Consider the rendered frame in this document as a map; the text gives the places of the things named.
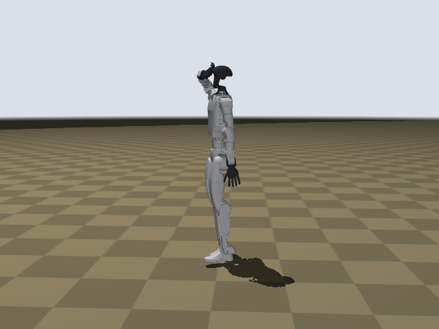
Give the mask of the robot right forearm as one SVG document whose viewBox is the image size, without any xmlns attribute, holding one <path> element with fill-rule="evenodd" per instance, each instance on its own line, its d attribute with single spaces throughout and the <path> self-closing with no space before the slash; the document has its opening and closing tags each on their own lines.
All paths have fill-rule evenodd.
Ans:
<svg viewBox="0 0 439 329">
<path fill-rule="evenodd" d="M 197 77 L 200 76 L 201 72 L 202 71 L 198 71 Z M 199 80 L 199 83 L 201 83 L 204 88 L 209 88 L 210 86 L 213 87 L 213 84 L 211 83 L 211 81 L 209 79 Z M 215 89 L 215 88 L 213 87 L 213 89 Z"/>
</svg>

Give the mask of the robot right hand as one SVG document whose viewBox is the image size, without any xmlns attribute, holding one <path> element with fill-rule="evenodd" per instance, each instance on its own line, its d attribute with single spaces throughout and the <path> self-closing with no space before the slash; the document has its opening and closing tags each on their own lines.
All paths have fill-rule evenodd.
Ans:
<svg viewBox="0 0 439 329">
<path fill-rule="evenodd" d="M 203 79 L 208 79 L 208 77 L 210 77 L 212 75 L 211 70 L 215 67 L 215 65 L 213 63 L 211 63 L 211 67 L 209 67 L 209 69 L 207 69 L 206 71 L 203 70 L 200 74 L 200 76 L 198 77 L 199 80 L 203 80 Z"/>
</svg>

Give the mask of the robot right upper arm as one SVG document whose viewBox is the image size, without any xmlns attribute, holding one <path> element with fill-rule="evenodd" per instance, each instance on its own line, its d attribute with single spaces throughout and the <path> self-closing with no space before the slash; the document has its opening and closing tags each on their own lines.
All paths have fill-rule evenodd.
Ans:
<svg viewBox="0 0 439 329">
<path fill-rule="evenodd" d="M 204 87 L 203 87 L 203 89 L 204 89 L 205 93 L 209 95 L 209 96 L 208 96 L 208 99 L 210 99 L 210 97 L 211 97 L 211 95 L 212 95 L 213 93 L 216 93 L 216 92 L 217 92 L 215 89 L 213 89 L 212 86 L 210 86 L 209 88 L 204 88 Z"/>
</svg>

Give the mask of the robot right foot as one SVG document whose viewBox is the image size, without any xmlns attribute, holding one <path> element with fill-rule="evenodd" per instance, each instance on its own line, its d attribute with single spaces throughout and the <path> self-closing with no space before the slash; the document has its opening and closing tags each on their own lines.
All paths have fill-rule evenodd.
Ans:
<svg viewBox="0 0 439 329">
<path fill-rule="evenodd" d="M 218 250 L 216 250 L 215 252 L 211 253 L 211 255 L 213 255 L 213 254 L 215 254 L 215 253 L 217 253 L 217 252 L 219 252 L 219 251 L 220 251 L 220 249 L 218 249 Z M 236 251 L 236 249 L 235 249 L 234 246 L 229 245 L 229 246 L 227 247 L 227 252 L 231 252 L 232 254 L 234 254 L 234 253 L 236 253 L 237 251 Z"/>
</svg>

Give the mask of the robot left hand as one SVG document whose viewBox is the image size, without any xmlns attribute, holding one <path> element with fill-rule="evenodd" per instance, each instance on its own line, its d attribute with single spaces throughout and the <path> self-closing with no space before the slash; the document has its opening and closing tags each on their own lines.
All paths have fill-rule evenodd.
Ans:
<svg viewBox="0 0 439 329">
<path fill-rule="evenodd" d="M 235 158 L 235 157 L 234 157 Z M 240 179 L 239 179 L 239 173 L 238 170 L 235 168 L 236 166 L 236 160 L 235 160 L 235 164 L 232 165 L 228 165 L 228 159 L 226 159 L 226 165 L 228 167 L 228 169 L 226 170 L 227 173 L 224 176 L 224 182 L 226 181 L 226 178 L 228 176 L 228 187 L 230 187 L 230 179 L 232 182 L 232 187 L 234 187 L 234 182 L 233 182 L 233 178 L 235 179 L 235 186 L 237 186 L 237 179 L 238 179 L 238 183 L 240 184 Z M 236 178 L 237 177 L 237 178 Z"/>
</svg>

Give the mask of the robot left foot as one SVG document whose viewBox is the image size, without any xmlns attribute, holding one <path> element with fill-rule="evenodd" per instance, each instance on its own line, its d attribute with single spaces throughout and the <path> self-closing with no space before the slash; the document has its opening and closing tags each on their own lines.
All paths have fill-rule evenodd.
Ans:
<svg viewBox="0 0 439 329">
<path fill-rule="evenodd" d="M 220 252 L 217 252 L 213 255 L 204 257 L 204 260 L 208 262 L 233 261 L 233 255 L 231 252 L 227 252 L 227 254 L 221 254 Z"/>
</svg>

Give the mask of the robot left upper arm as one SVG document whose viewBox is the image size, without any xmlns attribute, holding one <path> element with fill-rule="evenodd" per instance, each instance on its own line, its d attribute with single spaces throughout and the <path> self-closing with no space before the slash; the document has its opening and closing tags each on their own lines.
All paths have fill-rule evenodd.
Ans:
<svg viewBox="0 0 439 329">
<path fill-rule="evenodd" d="M 234 130 L 234 123 L 233 123 L 233 102 L 232 99 L 228 97 L 220 97 L 219 99 L 219 108 L 222 111 L 223 120 L 226 125 L 225 128 L 222 129 L 221 134 L 224 138 L 227 138 L 226 136 L 226 128 L 232 127 Z"/>
</svg>

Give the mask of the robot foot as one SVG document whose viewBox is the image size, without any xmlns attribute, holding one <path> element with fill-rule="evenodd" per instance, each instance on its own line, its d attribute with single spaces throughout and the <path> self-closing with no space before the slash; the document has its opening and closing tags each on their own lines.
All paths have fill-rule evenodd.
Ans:
<svg viewBox="0 0 439 329">
<path fill-rule="evenodd" d="M 219 252 L 219 251 L 220 251 L 220 249 L 218 249 L 218 250 L 216 250 L 215 252 L 211 253 L 211 255 L 213 255 L 213 254 L 215 254 L 215 253 L 217 253 L 217 252 Z M 234 253 L 236 253 L 237 251 L 236 251 L 236 249 L 235 249 L 234 246 L 229 245 L 229 246 L 227 247 L 227 252 L 231 252 L 232 254 L 234 254 Z"/>
<path fill-rule="evenodd" d="M 233 255 L 231 252 L 227 252 L 227 254 L 221 254 L 220 252 L 217 252 L 213 255 L 204 257 L 204 260 L 208 262 L 233 261 Z"/>
</svg>

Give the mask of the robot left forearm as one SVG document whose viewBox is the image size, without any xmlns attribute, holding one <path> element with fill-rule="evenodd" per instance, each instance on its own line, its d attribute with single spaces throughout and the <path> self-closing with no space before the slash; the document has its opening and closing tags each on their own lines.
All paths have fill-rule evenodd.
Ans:
<svg viewBox="0 0 439 329">
<path fill-rule="evenodd" d="M 226 128 L 226 136 L 227 138 L 224 139 L 225 149 L 226 149 L 225 155 L 228 158 L 228 165 L 234 165 L 235 164 L 235 158 L 234 158 L 235 133 L 232 127 Z"/>
</svg>

